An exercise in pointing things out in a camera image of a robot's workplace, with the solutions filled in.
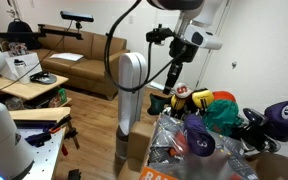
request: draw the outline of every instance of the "black cable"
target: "black cable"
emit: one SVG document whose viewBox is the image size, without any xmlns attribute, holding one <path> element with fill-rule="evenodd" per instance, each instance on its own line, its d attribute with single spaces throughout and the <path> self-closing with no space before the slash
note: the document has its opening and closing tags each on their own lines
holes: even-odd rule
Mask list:
<svg viewBox="0 0 288 180">
<path fill-rule="evenodd" d="M 105 65 L 105 73 L 107 74 L 107 76 L 109 77 L 109 79 L 114 83 L 114 85 L 123 90 L 123 91 L 127 91 L 127 92 L 135 92 L 140 90 L 141 88 L 143 88 L 145 85 L 147 85 L 148 83 L 150 83 L 151 81 L 153 81 L 158 75 L 160 75 L 170 64 L 172 64 L 174 61 L 176 61 L 181 55 L 183 55 L 186 51 L 186 46 L 183 47 L 182 51 L 180 54 L 178 54 L 175 58 L 173 58 L 169 63 L 167 63 L 158 73 L 156 73 L 151 79 L 149 79 L 150 76 L 150 68 L 151 68 L 151 46 L 152 43 L 149 44 L 149 52 L 148 52 L 148 73 L 147 76 L 144 80 L 144 82 L 136 87 L 132 87 L 132 88 L 128 88 L 128 87 L 123 87 L 121 86 L 119 83 L 115 82 L 112 74 L 111 74 L 111 70 L 110 70 L 110 64 L 109 64 L 109 51 L 110 51 L 110 45 L 111 45 L 111 41 L 113 38 L 113 34 L 114 31 L 116 29 L 116 27 L 118 26 L 118 24 L 133 10 L 135 9 L 139 3 L 141 2 L 141 0 L 137 0 L 133 6 L 127 10 L 120 18 L 118 18 L 115 23 L 113 24 L 113 26 L 110 29 L 109 34 L 107 34 L 107 40 L 106 40 L 106 45 L 105 45 L 105 51 L 104 51 L 104 65 Z"/>
<path fill-rule="evenodd" d="M 71 20 L 71 23 L 70 23 L 69 27 L 67 28 L 66 32 L 71 28 L 72 22 L 73 22 L 73 20 Z M 40 65 L 41 62 L 43 62 L 44 59 L 62 42 L 62 40 L 64 39 L 64 37 L 65 37 L 65 36 L 63 35 L 63 37 L 60 39 L 60 41 L 42 58 L 42 60 L 40 60 L 34 67 L 32 67 L 32 69 L 30 69 L 29 71 L 27 71 L 23 76 L 19 77 L 17 80 L 15 80 L 14 82 L 12 82 L 11 84 L 2 87 L 2 88 L 0 89 L 0 91 L 3 90 L 3 89 L 5 89 L 5 88 L 10 87 L 10 86 L 13 85 L 13 84 L 15 84 L 16 82 L 18 82 L 19 80 L 21 80 L 24 76 L 26 76 L 28 73 L 30 73 L 31 71 L 33 71 L 33 69 L 35 69 L 38 65 Z"/>
</svg>

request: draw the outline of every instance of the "green bag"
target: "green bag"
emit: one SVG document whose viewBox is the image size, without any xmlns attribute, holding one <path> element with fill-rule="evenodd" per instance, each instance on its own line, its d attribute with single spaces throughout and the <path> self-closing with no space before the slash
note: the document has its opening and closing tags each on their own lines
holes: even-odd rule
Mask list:
<svg viewBox="0 0 288 180">
<path fill-rule="evenodd" d="M 232 134 L 232 129 L 239 127 L 243 120 L 238 117 L 238 106 L 230 100 L 215 100 L 203 115 L 205 126 L 224 136 Z"/>
</svg>

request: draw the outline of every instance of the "table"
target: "table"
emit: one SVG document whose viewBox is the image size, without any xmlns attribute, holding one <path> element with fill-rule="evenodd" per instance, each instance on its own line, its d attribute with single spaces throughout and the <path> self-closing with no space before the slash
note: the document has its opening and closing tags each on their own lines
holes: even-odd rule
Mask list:
<svg viewBox="0 0 288 180">
<path fill-rule="evenodd" d="M 33 110 L 20 110 L 10 111 L 11 117 L 17 120 L 57 120 L 59 121 L 65 115 L 70 114 L 71 108 L 59 107 L 59 108 L 47 108 L 47 109 L 33 109 Z M 36 130 L 21 130 L 22 136 L 28 136 L 32 133 L 38 134 Z M 34 165 L 27 174 L 24 180 L 30 179 L 54 179 L 55 170 L 57 167 L 58 155 L 61 152 L 65 134 L 65 128 L 52 135 L 50 141 L 45 142 L 45 145 L 39 148 L 32 148 L 32 151 L 36 154 L 34 158 Z"/>
<path fill-rule="evenodd" d="M 62 77 L 59 75 L 55 76 L 57 77 L 57 81 L 53 84 L 40 84 L 34 82 L 31 82 L 29 84 L 22 84 L 20 82 L 16 82 L 5 89 L 2 88 L 10 85 L 14 81 L 6 79 L 4 77 L 0 77 L 0 91 L 22 98 L 23 100 L 31 100 L 68 81 L 68 78 L 66 77 Z"/>
</svg>

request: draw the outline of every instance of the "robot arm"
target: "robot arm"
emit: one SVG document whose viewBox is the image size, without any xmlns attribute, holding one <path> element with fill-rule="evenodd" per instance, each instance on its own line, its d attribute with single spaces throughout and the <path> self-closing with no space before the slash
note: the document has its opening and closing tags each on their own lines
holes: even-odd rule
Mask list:
<svg viewBox="0 0 288 180">
<path fill-rule="evenodd" d="M 192 62 L 198 48 L 218 50 L 222 47 L 222 42 L 214 33 L 208 30 L 208 27 L 212 24 L 217 9 L 222 4 L 223 0 L 147 1 L 152 6 L 159 9 L 181 11 L 174 31 L 174 40 L 171 43 L 169 54 L 174 58 L 181 52 L 184 46 L 186 46 L 187 50 L 180 58 L 175 60 L 170 67 L 163 91 L 164 94 L 169 94 L 179 77 L 183 62 Z M 154 39 L 156 33 L 159 32 L 163 32 L 163 35 L 165 35 L 165 28 L 159 27 L 153 32 L 148 33 L 147 39 Z"/>
</svg>

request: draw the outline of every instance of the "purple object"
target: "purple object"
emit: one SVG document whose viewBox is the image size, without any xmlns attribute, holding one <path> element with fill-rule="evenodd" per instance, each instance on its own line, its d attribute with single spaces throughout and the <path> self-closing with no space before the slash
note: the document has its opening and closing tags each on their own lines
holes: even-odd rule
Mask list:
<svg viewBox="0 0 288 180">
<path fill-rule="evenodd" d="M 210 156 L 215 150 L 215 140 L 207 132 L 202 119 L 189 114 L 184 120 L 184 134 L 190 150 L 202 157 Z"/>
<path fill-rule="evenodd" d="M 288 101 L 266 108 L 264 114 L 269 119 L 269 136 L 288 136 Z"/>
</svg>

